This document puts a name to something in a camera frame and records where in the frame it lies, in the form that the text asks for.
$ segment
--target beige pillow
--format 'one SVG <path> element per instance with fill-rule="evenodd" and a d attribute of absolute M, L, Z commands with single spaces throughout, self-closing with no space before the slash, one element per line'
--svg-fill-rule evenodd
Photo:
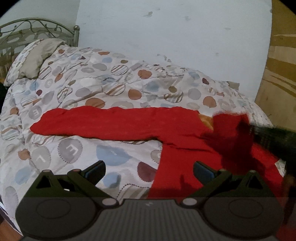
<path fill-rule="evenodd" d="M 27 77 L 36 79 L 43 61 L 51 56 L 53 52 L 65 41 L 61 39 L 44 39 L 36 45 L 26 57 L 20 68 L 18 79 Z"/>

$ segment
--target metal headboard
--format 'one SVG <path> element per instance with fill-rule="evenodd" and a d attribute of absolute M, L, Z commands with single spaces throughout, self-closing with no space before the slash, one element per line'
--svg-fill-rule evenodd
<path fill-rule="evenodd" d="M 73 31 L 45 18 L 21 18 L 0 26 L 0 79 L 5 78 L 16 56 L 37 39 L 59 38 L 69 46 L 77 47 L 79 26 Z"/>

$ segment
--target white circle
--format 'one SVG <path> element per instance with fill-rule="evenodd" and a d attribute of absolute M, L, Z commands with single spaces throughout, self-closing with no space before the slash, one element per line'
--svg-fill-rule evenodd
<path fill-rule="evenodd" d="M 105 206 L 113 206 L 117 203 L 116 199 L 114 198 L 105 198 L 103 201 L 102 201 L 102 204 L 105 205 Z"/>
<path fill-rule="evenodd" d="M 183 199 L 182 202 L 183 202 L 183 204 L 186 205 L 186 206 L 194 206 L 194 205 L 197 204 L 196 199 L 191 198 L 191 197 L 188 197 L 188 198 Z"/>

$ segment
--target patterned bedspread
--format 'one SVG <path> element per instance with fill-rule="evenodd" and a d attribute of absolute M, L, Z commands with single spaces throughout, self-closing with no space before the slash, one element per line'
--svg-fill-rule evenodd
<path fill-rule="evenodd" d="M 145 197 L 158 168 L 162 150 L 158 141 L 32 133 L 30 126 L 50 109 L 181 106 L 208 116 L 219 111 L 247 112 L 251 122 L 271 124 L 255 103 L 227 82 L 192 69 L 128 59 L 109 50 L 62 45 L 44 61 L 36 80 L 16 80 L 19 66 L 36 44 L 29 45 L 13 63 L 6 80 L 13 84 L 0 115 L 0 196 L 14 224 L 19 201 L 44 169 L 65 174 L 103 160 L 107 172 L 97 187 L 122 201 Z"/>

